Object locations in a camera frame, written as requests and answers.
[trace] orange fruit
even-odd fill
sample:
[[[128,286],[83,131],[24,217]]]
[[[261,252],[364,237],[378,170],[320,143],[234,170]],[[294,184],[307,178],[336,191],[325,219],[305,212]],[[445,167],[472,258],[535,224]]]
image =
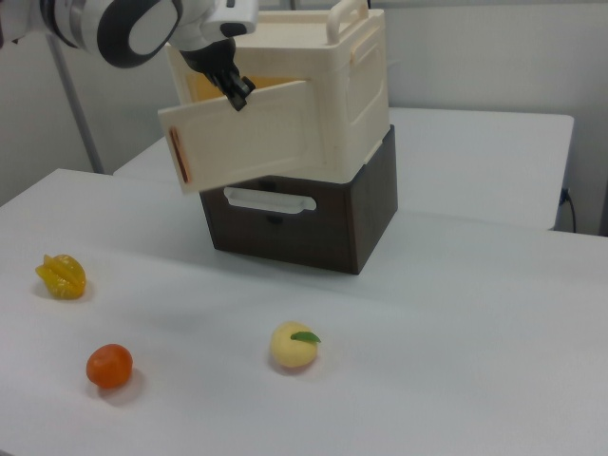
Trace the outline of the orange fruit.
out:
[[[104,345],[91,354],[86,362],[86,376],[103,389],[124,385],[132,370],[131,353],[118,344]]]

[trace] box handle cutout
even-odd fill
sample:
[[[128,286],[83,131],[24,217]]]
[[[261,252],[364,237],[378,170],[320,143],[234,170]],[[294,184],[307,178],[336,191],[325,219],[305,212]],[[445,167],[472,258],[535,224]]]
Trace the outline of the box handle cutout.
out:
[[[169,128],[169,138],[171,139],[171,144],[173,145],[173,151],[175,152],[175,158],[178,160],[178,166],[181,171],[181,178],[184,183],[188,183],[190,181],[190,173],[188,171],[188,164],[183,155],[183,150],[181,149],[181,141],[180,134],[178,133],[178,129],[175,126]]]
[[[225,187],[224,196],[228,199],[231,206],[257,209],[258,211],[299,214],[303,211],[313,211],[316,209],[316,201],[314,199],[299,195]]]

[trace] white wall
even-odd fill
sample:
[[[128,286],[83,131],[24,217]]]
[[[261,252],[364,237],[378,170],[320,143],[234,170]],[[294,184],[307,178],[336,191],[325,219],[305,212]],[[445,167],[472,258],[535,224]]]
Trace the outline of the white wall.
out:
[[[179,104],[164,52],[130,69],[62,47],[91,136],[108,174],[162,136],[157,112]]]
[[[572,115],[565,183],[579,231],[599,232],[608,181],[608,5],[389,9],[387,29],[392,105]],[[568,230],[562,212],[558,226]]]
[[[43,35],[0,49],[0,205],[57,168],[90,171]]]

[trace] cable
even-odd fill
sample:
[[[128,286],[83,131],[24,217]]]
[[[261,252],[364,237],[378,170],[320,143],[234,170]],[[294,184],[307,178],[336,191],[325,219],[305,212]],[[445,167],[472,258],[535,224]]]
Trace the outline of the cable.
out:
[[[577,232],[577,214],[574,212],[574,202],[572,202],[572,198],[568,195],[568,202],[570,203],[570,211],[572,212],[572,232]]]
[[[563,206],[565,202],[570,204],[570,212],[572,213],[572,232],[577,232],[577,214],[574,210],[574,202],[572,202],[572,197],[570,197],[570,190],[567,188],[562,188],[560,193],[560,206]]]
[[[47,35],[47,43],[48,48],[50,49],[50,55],[53,58],[55,66],[57,67],[59,79],[61,79],[61,83],[64,86],[67,102],[69,103],[69,108],[74,116],[74,121],[76,121],[78,132],[83,140],[86,155],[91,163],[91,168],[93,168],[93,172],[97,174],[104,174],[105,171],[104,165],[102,164],[102,158],[100,157],[97,146],[93,141],[93,135],[88,127],[88,123],[86,123],[85,112],[83,111],[83,106],[81,105],[78,95],[76,94],[76,88],[74,87],[72,77],[67,70],[66,58],[64,57],[64,53],[61,51],[59,39],[56,36]]]

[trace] cream plastic crate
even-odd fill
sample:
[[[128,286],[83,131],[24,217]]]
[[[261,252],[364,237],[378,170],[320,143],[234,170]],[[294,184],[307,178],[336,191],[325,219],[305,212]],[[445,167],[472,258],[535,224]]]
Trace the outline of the cream plastic crate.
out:
[[[262,12],[235,63],[257,89],[236,112],[167,47],[182,106],[160,111],[184,192],[275,175],[350,182],[390,128],[384,12]]]

